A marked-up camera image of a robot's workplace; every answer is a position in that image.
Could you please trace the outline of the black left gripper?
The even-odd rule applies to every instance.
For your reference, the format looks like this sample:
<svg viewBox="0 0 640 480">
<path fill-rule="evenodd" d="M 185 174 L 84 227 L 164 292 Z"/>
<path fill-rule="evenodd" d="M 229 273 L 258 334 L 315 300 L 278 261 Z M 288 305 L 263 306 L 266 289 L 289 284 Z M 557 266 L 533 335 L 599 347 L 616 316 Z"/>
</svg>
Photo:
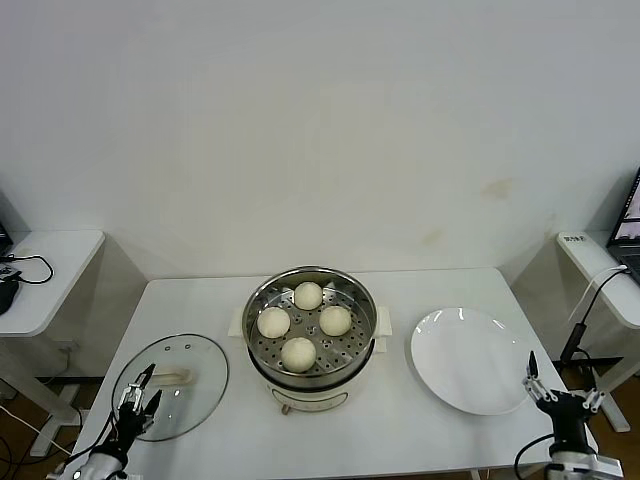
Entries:
<svg viewBox="0 0 640 480">
<path fill-rule="evenodd" d="M 144 397 L 144 390 L 151 380 L 156 364 L 151 363 L 123 391 L 123 404 L 119 408 L 116 423 L 117 447 L 122 453 L 127 453 L 135 439 L 142 435 L 152 423 L 158 410 L 162 391 L 158 390 L 145 407 L 140 406 Z"/>
</svg>

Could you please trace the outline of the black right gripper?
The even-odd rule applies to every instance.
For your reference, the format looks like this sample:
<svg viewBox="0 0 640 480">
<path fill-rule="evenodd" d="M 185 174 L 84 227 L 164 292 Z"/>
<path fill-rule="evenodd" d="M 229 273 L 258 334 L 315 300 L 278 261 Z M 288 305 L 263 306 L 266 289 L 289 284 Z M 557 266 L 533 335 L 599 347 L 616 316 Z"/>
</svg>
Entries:
<svg viewBox="0 0 640 480">
<path fill-rule="evenodd" d="M 583 397 L 548 389 L 540 380 L 533 350 L 529 353 L 522 385 L 537 408 L 551 419 L 553 443 L 550 451 L 593 451 L 588 443 L 586 427 L 604 402 L 605 391 L 592 388 Z"/>
</svg>

